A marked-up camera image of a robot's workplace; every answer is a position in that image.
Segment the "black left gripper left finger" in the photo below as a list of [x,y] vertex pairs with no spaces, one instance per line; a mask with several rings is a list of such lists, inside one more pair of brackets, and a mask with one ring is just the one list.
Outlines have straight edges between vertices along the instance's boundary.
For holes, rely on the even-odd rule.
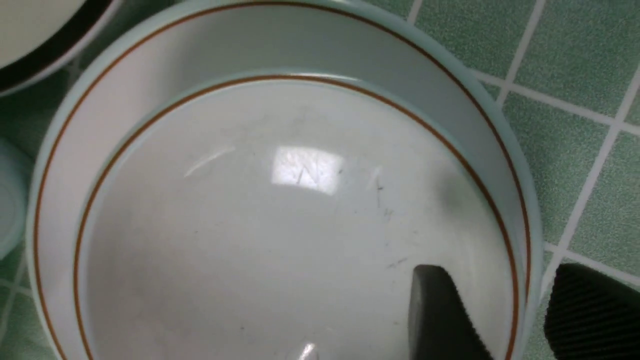
[[413,269],[407,315],[412,360],[491,360],[457,287],[439,265]]

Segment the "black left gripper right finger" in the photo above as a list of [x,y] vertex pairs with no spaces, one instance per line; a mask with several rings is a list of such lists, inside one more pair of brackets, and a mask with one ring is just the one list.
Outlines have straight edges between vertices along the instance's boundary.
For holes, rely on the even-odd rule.
[[543,330],[558,360],[637,360],[640,294],[596,269],[563,263]]

